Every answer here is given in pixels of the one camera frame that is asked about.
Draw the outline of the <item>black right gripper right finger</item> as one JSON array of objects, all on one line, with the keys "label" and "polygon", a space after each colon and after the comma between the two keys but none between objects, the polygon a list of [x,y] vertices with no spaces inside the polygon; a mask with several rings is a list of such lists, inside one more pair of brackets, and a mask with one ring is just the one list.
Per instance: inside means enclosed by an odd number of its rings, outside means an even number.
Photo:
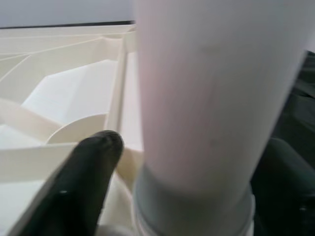
[{"label": "black right gripper right finger", "polygon": [[269,140],[251,186],[256,236],[315,234],[315,171],[288,143]]}]

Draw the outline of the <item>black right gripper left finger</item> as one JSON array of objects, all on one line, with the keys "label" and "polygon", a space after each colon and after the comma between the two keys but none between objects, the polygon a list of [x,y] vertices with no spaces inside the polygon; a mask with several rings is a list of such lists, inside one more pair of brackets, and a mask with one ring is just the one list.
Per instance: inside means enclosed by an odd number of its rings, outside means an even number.
[{"label": "black right gripper left finger", "polygon": [[85,138],[49,176],[12,228],[14,236],[93,236],[123,153],[119,133]]}]

